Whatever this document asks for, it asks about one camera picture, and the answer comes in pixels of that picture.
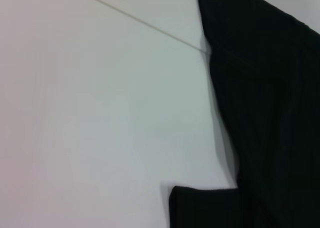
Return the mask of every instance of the dark clothing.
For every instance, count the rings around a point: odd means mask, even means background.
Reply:
[[[264,0],[198,2],[241,176],[173,189],[171,228],[320,227],[320,35]]]

